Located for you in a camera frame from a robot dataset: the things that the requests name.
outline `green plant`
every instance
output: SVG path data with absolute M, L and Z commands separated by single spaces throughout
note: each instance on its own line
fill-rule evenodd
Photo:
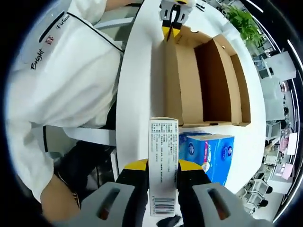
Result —
M 246 41 L 246 44 L 254 44 L 258 47 L 263 43 L 258 26 L 250 13 L 233 6 L 225 7 L 225 11 L 227 19 L 240 32 L 241 38 Z

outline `white shirt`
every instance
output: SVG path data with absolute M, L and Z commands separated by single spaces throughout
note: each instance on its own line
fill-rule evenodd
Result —
M 107 0 L 73 0 L 69 12 L 98 22 Z M 60 30 L 60 37 L 52 32 Z M 120 52 L 87 25 L 69 15 L 45 36 L 51 44 L 37 49 L 38 61 L 13 67 L 8 79 L 6 130 L 12 163 L 23 183 L 40 201 L 53 175 L 53 160 L 34 138 L 35 125 L 78 127 L 106 123 L 117 92 Z

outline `cardboard box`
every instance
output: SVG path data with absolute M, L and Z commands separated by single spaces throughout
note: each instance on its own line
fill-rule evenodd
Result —
M 153 118 L 150 120 L 148 166 L 151 216 L 175 216 L 178 136 L 176 119 Z
M 250 123 L 250 99 L 238 55 L 223 35 L 183 26 L 165 39 L 165 115 L 184 127 Z

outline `white table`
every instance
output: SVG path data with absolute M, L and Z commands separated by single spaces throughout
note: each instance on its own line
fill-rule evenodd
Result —
M 221 33 L 227 19 L 204 2 L 205 13 L 194 9 L 186 26 L 209 36 Z M 116 144 L 119 171 L 127 163 L 148 157 L 148 122 L 163 116 L 164 48 L 159 19 L 160 0 L 145 0 L 134 22 L 122 63 L 116 112 Z M 249 51 L 239 38 L 231 42 L 248 85 L 251 124 L 247 127 L 203 127 L 210 133 L 234 135 L 234 154 L 226 187 L 238 192 L 261 166 L 266 118 L 263 93 Z

